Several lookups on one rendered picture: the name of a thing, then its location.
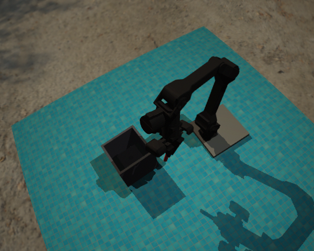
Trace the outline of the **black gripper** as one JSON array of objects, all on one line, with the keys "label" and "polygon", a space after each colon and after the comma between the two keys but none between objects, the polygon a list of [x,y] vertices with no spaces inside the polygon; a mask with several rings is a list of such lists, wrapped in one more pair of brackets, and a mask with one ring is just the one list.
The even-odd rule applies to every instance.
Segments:
[{"label": "black gripper", "polygon": [[145,150],[155,157],[161,157],[166,153],[167,157],[170,158],[184,141],[182,137],[183,131],[190,135],[194,132],[194,127],[184,120],[179,121],[175,125],[167,124],[162,127],[162,132],[159,132],[162,138],[159,140],[153,139],[145,144]]}]

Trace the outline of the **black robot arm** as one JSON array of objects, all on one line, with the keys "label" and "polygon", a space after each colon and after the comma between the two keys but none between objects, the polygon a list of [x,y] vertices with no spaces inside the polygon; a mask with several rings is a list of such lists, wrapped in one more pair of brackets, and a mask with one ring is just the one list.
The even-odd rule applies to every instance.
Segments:
[{"label": "black robot arm", "polygon": [[[140,118],[142,129],[147,134],[162,132],[162,127],[178,124],[180,111],[190,101],[192,93],[211,78],[215,83],[209,95],[205,109],[196,115],[195,123],[200,129],[199,135],[207,142],[217,136],[220,124],[216,111],[222,101],[227,85],[239,74],[239,67],[227,58],[212,56],[208,62],[184,79],[177,79],[163,87],[155,101],[156,109]],[[164,103],[162,99],[166,100]]]}]

